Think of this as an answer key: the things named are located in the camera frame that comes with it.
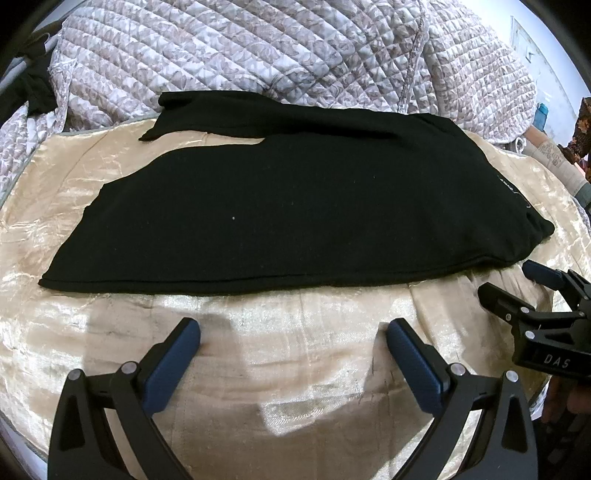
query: cream silky cloth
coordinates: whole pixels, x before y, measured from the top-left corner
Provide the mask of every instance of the cream silky cloth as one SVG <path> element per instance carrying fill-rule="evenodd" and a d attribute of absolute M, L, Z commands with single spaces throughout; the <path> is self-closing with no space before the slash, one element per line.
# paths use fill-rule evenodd
<path fill-rule="evenodd" d="M 48 450 L 68 371 L 101 374 L 137 361 L 190 316 L 201 325 L 202 345 L 155 421 L 195 478 L 390 479 L 430 416 L 419 410 L 390 357 L 386 322 L 405 317 L 447 361 L 501 375 L 514 368 L 510 328 L 480 307 L 477 287 L 491 281 L 551 308 L 551 293 L 528 281 L 519 265 L 410 285 L 233 297 L 69 294 L 39 287 L 104 183 L 173 148 L 259 141 L 201 132 L 137 141 L 153 122 L 52 136 L 0 210 L 0 410 L 41 452 Z M 590 238 L 562 184 L 532 158 L 470 137 L 556 225 L 530 258 L 591 277 Z M 516 370 L 532 395 L 544 377 Z M 442 478 L 459 466 L 475 421 L 472 415 Z"/>

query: quilted bedspread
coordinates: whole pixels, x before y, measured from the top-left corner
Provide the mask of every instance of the quilted bedspread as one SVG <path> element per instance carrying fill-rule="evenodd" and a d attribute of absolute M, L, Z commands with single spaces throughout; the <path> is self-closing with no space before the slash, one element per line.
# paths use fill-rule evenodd
<path fill-rule="evenodd" d="M 168 90 L 428 112 L 492 143 L 531 124 L 535 84 L 457 0 L 89 0 L 63 24 L 74 129 L 157 112 Z"/>

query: blue bottle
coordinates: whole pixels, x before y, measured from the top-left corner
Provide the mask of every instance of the blue bottle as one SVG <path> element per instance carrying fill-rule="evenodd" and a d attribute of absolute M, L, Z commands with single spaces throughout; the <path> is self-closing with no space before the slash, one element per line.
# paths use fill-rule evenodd
<path fill-rule="evenodd" d="M 538 108 L 534 115 L 534 127 L 536 127 L 540 132 L 543 132 L 544 127 L 546 126 L 547 118 L 548 107 L 546 107 L 543 103 L 538 103 Z"/>

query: black clamp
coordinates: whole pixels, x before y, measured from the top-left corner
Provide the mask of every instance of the black clamp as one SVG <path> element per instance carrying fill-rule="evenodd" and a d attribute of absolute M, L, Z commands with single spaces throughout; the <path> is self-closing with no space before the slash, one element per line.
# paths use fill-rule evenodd
<path fill-rule="evenodd" d="M 72 370 L 57 404 L 47 477 L 51 480 L 130 480 L 105 416 L 115 409 L 148 479 L 191 480 L 152 415 L 162 411 L 199 348 L 197 322 L 184 318 L 139 362 L 113 374 L 87 377 Z"/>
<path fill-rule="evenodd" d="M 532 305 L 491 283 L 478 288 L 481 305 L 511 325 L 513 362 L 548 374 L 591 379 L 591 285 L 577 272 L 527 260 L 527 278 L 559 291 L 572 312 L 536 312 Z"/>
<path fill-rule="evenodd" d="M 115 373 L 68 374 L 51 432 L 51 480 L 130 480 L 109 428 L 105 408 L 114 408 L 139 464 L 150 480 L 190 480 L 151 416 L 166 407 L 200 342 L 199 325 L 183 319 L 163 343 L 139 362 Z M 472 410 L 483 410 L 476 434 L 454 478 L 537 480 L 534 432 L 517 374 L 472 375 L 447 365 L 404 319 L 387 330 L 388 349 L 420 407 L 435 416 L 395 480 L 436 480 Z"/>
<path fill-rule="evenodd" d="M 472 375 L 421 341 L 404 319 L 387 330 L 388 349 L 422 411 L 435 418 L 394 480 L 436 480 L 472 410 L 482 410 L 456 480 L 537 480 L 538 460 L 527 400 L 516 372 Z"/>

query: black cloth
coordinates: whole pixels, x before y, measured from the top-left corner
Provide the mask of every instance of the black cloth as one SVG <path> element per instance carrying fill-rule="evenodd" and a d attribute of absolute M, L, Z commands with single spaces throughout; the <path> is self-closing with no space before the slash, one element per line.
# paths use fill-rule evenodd
<path fill-rule="evenodd" d="M 47 71 L 50 63 L 51 52 L 48 52 L 36 59 L 8 86 L 0 96 L 0 125 L 26 101 L 29 101 L 29 116 L 49 113 L 57 108 Z"/>
<path fill-rule="evenodd" d="M 209 295 L 405 283 L 507 267 L 554 231 L 450 120 L 242 92 L 162 97 L 143 138 L 198 128 L 266 139 L 173 150 L 104 185 L 41 286 Z"/>

